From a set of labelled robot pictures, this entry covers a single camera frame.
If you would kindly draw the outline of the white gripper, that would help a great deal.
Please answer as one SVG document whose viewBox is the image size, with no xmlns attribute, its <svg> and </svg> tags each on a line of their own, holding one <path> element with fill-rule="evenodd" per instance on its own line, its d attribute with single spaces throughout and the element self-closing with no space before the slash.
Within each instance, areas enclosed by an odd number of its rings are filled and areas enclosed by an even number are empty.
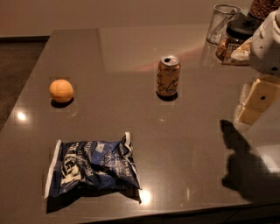
<svg viewBox="0 0 280 224">
<path fill-rule="evenodd" d="M 249 64 L 263 74 L 280 74 L 280 8 L 271 12 L 255 31 Z M 259 76 L 243 85 L 234 112 L 234 127 L 246 131 L 280 98 L 280 77 Z"/>
</svg>

